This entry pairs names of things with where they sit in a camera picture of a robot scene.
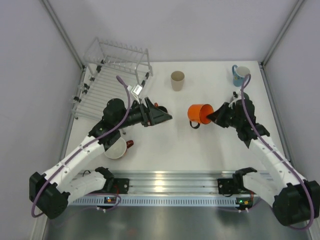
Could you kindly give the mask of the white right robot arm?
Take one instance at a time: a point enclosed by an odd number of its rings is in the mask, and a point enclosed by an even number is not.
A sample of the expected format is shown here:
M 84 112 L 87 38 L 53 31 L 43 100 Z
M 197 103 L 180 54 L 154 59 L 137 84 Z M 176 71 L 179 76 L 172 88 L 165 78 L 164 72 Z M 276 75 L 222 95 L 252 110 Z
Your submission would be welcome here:
M 244 95 L 234 93 L 206 118 L 222 128 L 232 127 L 238 138 L 264 165 L 272 180 L 263 178 L 253 167 L 242 168 L 232 175 L 239 192 L 252 191 L 269 204 L 283 226 L 308 221 L 320 215 L 320 185 L 308 181 L 275 146 L 268 130 L 256 120 L 255 106 Z

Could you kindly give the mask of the orange mug black handle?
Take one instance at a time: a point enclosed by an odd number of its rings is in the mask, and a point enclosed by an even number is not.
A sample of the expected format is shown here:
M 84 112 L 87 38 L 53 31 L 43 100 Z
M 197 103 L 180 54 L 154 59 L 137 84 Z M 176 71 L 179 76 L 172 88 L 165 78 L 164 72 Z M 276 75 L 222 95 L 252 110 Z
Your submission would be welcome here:
M 187 111 L 189 125 L 192 129 L 198 129 L 200 125 L 207 125 L 212 122 L 209 115 L 214 113 L 210 104 L 192 104 Z

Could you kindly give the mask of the blue mug white interior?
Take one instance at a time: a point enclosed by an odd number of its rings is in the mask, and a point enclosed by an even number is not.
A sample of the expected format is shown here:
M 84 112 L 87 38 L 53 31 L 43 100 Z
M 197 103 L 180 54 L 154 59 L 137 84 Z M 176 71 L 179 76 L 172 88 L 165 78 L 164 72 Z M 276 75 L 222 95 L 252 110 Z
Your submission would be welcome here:
M 236 64 L 232 66 L 232 82 L 235 87 L 240 87 L 245 81 L 246 75 L 250 74 L 251 71 L 246 66 L 237 66 Z

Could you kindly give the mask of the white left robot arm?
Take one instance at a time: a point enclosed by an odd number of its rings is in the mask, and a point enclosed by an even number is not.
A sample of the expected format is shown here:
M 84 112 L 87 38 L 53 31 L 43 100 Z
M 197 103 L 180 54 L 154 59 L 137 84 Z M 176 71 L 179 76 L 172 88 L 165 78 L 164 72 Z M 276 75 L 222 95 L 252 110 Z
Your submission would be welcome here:
M 44 173 L 33 173 L 29 178 L 31 209 L 38 208 L 53 220 L 70 203 L 87 194 L 100 190 L 108 193 L 114 185 L 114 175 L 106 167 L 96 168 L 83 180 L 74 178 L 120 139 L 121 129 L 136 124 L 151 127 L 173 118 L 164 106 L 152 103 L 148 97 L 144 100 L 144 103 L 130 102 L 128 108 L 120 98 L 109 100 L 101 120 L 69 155 Z

